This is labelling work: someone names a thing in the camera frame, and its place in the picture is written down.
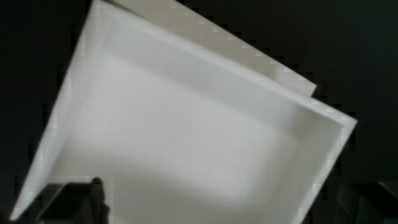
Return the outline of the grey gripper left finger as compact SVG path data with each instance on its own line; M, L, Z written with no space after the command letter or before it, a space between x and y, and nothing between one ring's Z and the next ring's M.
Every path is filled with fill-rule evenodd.
M24 213L24 224L111 224L105 186L89 183L50 184Z

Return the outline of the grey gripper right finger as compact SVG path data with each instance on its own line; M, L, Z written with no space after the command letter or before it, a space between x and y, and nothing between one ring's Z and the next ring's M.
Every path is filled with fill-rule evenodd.
M344 183L338 224L398 224L398 183Z

